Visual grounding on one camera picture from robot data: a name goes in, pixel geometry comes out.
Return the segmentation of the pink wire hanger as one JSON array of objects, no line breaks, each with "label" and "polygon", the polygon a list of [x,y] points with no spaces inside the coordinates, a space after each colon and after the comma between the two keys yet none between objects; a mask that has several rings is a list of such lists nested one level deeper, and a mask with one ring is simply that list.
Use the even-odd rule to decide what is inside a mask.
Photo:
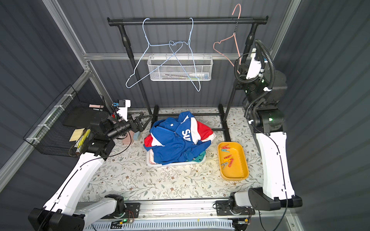
[{"label": "pink wire hanger", "polygon": [[240,18],[241,18],[241,10],[242,10],[242,7],[241,7],[241,4],[240,3],[238,3],[238,4],[236,4],[236,6],[234,7],[234,10],[233,10],[233,12],[232,12],[232,15],[234,15],[235,14],[235,12],[236,12],[236,10],[237,9],[239,9],[239,13],[238,13],[238,17],[237,17],[237,22],[235,23],[235,28],[234,28],[234,31],[233,31],[233,34],[231,35],[231,36],[229,36],[229,37],[227,37],[227,38],[225,38],[225,39],[222,39],[222,40],[220,40],[220,41],[215,41],[214,43],[213,43],[213,50],[216,52],[216,53],[218,53],[219,55],[221,55],[221,56],[223,56],[224,58],[226,58],[228,61],[229,61],[229,63],[233,66],[233,67],[235,67],[235,64],[234,64],[234,62],[232,62],[225,54],[223,54],[222,52],[220,52],[220,51],[218,51],[217,49],[216,49],[216,45],[217,44],[222,44],[223,42],[225,42],[225,41],[228,41],[228,40],[231,40],[231,39],[233,39],[234,40],[234,44],[235,44],[235,47],[236,47],[236,49],[237,49],[237,54],[240,56],[240,50],[239,50],[239,45],[238,45],[238,41],[237,41],[237,37],[236,37],[236,32],[237,32],[237,28],[238,28],[238,24],[239,24],[239,20],[240,20]]}]

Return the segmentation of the light blue eraser block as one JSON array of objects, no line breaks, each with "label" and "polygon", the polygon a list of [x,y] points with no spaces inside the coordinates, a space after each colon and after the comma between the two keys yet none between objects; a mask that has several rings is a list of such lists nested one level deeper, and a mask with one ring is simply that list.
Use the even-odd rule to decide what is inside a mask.
[{"label": "light blue eraser block", "polygon": [[134,141],[140,141],[141,137],[142,137],[142,132],[138,131],[138,132],[134,133],[133,140]]}]

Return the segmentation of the silver mesh wall basket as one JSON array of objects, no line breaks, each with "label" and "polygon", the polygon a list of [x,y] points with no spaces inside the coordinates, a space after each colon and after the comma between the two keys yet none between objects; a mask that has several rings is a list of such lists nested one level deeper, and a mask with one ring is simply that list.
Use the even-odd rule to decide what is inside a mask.
[{"label": "silver mesh wall basket", "polygon": [[152,55],[147,61],[152,81],[210,81],[213,65],[213,57],[205,55]]}]

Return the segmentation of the pink eraser block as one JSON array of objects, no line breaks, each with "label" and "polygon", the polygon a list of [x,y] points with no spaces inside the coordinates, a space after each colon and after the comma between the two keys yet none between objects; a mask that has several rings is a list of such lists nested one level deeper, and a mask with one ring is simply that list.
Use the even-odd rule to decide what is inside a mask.
[{"label": "pink eraser block", "polygon": [[127,134],[126,134],[126,137],[122,140],[122,144],[130,144],[130,143],[133,143],[134,142],[134,132],[132,131],[129,131]]}]

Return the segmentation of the white plastic basket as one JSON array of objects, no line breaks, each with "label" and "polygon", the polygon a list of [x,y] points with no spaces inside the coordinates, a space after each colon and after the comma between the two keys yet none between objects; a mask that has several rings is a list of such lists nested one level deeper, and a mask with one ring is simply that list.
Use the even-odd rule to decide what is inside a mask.
[{"label": "white plastic basket", "polygon": [[193,165],[193,164],[200,164],[205,162],[206,157],[203,159],[203,161],[197,163],[193,161],[188,161],[188,162],[177,162],[177,163],[170,163],[170,164],[158,164],[154,162],[154,153],[152,150],[149,150],[146,153],[146,163],[149,167],[169,167],[169,166],[182,166],[182,165]]}]

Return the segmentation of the yellow plastic tray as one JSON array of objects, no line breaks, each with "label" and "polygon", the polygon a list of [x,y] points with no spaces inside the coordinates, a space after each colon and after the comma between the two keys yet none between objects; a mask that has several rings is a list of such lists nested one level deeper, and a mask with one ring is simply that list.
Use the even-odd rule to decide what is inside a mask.
[{"label": "yellow plastic tray", "polygon": [[221,142],[217,146],[221,177],[226,181],[242,181],[249,170],[243,147],[237,142]]}]

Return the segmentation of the red white blue jacket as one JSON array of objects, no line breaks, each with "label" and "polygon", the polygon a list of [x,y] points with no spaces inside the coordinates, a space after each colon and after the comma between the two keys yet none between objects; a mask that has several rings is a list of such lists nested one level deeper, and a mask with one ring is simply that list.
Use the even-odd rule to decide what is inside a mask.
[{"label": "red white blue jacket", "polygon": [[190,111],[154,123],[144,139],[156,164],[190,162],[204,153],[216,138],[214,131],[196,120]]}]

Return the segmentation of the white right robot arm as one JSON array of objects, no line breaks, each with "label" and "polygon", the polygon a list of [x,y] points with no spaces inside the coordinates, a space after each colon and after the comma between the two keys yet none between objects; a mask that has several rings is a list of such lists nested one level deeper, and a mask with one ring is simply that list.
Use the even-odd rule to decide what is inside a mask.
[{"label": "white right robot arm", "polygon": [[234,75],[245,92],[244,117],[263,164],[263,185],[234,193],[235,205],[263,211],[302,207],[290,180],[285,116],[278,108],[288,89],[286,76],[276,70],[270,51],[259,39],[249,65],[235,61]]}]

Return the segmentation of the green jacket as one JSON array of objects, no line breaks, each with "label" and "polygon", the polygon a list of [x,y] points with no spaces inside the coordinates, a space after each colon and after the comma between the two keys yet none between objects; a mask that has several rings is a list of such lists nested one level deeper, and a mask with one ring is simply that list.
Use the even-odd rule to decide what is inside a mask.
[{"label": "green jacket", "polygon": [[199,162],[203,161],[203,159],[205,158],[205,156],[206,156],[206,151],[203,151],[197,157],[195,157],[192,161],[199,163]]}]

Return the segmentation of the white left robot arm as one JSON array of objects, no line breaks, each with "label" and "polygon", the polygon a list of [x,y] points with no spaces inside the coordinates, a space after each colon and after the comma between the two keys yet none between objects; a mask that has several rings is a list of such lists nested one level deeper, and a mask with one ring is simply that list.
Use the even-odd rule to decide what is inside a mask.
[{"label": "white left robot arm", "polygon": [[123,197],[116,194],[108,194],[83,209],[77,209],[77,204],[93,175],[111,157],[114,140],[130,131],[144,131],[151,119],[151,115],[140,114],[118,121],[107,112],[80,116],[79,124],[87,125],[91,133],[82,144],[77,164],[57,192],[42,208],[30,212],[28,220],[32,228],[36,231],[81,231],[108,215],[122,218],[126,206]]}]

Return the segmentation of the black clothes rack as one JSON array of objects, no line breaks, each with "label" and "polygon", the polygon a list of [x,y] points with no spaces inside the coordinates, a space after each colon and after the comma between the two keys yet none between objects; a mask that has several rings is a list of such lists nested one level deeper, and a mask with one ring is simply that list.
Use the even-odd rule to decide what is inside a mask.
[{"label": "black clothes rack", "polygon": [[[145,22],[149,25],[238,25],[238,24],[250,24],[251,29],[246,38],[245,48],[243,55],[246,55],[250,51],[252,43],[254,42],[255,34],[259,25],[266,25],[268,23],[268,16],[265,17],[244,17],[244,18],[154,18],[154,19],[110,19],[107,18],[108,24],[111,27],[117,27],[124,48],[130,60],[133,70],[136,70],[138,62],[135,60],[134,53],[132,50],[131,42],[129,36],[125,30],[125,26],[138,26]],[[198,116],[219,116],[221,128],[216,128],[214,131],[221,131],[224,135],[225,141],[231,141],[229,128],[227,126],[227,116],[233,102],[235,92],[237,90],[237,82],[235,81],[232,89],[231,96],[229,98],[227,108],[224,110],[223,105],[218,105],[218,113],[208,113],[208,114],[198,114]]]}]

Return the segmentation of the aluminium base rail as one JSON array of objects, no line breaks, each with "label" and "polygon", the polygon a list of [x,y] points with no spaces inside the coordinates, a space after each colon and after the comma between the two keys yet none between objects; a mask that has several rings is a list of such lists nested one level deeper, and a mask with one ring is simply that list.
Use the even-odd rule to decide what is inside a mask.
[{"label": "aluminium base rail", "polygon": [[247,205],[232,205],[230,199],[178,199],[124,202],[117,195],[108,195],[102,200],[87,207],[77,209],[78,202],[74,200],[57,199],[52,202],[52,212],[60,211],[64,215],[81,215],[84,226],[87,227],[100,219],[126,219],[161,216],[195,216],[217,214],[217,216],[246,216],[246,212],[254,214],[257,208],[250,203]]}]

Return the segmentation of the yellow sticky notes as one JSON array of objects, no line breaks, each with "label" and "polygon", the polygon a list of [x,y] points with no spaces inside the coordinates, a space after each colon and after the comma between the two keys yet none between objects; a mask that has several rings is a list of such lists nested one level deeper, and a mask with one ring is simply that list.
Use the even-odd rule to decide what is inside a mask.
[{"label": "yellow sticky notes", "polygon": [[69,142],[72,141],[77,141],[83,134],[84,134],[85,129],[75,129],[74,132],[72,133]]}]

